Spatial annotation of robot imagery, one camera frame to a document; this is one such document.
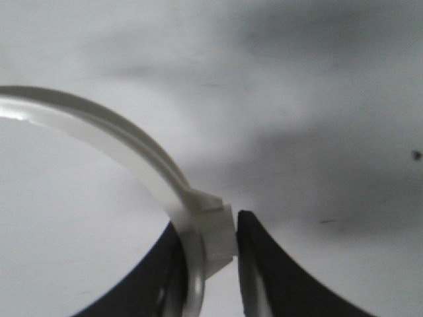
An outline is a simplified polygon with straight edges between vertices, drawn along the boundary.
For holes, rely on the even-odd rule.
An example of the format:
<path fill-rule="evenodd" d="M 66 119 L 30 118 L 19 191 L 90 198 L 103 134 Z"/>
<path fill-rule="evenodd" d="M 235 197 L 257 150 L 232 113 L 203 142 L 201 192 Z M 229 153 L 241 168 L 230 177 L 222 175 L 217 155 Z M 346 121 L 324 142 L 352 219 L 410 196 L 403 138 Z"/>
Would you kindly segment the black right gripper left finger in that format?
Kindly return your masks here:
<path fill-rule="evenodd" d="M 182 245 L 169 223 L 125 278 L 76 316 L 182 316 L 187 283 Z"/>

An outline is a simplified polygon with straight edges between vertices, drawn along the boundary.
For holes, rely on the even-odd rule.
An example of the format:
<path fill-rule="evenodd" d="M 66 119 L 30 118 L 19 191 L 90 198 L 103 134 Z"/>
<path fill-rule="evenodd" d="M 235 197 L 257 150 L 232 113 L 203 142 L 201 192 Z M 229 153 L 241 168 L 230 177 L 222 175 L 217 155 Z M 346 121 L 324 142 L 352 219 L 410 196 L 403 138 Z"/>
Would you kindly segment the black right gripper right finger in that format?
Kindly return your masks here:
<path fill-rule="evenodd" d="M 237 215 L 238 270 L 245 316 L 370 316 L 298 265 L 256 215 Z"/>

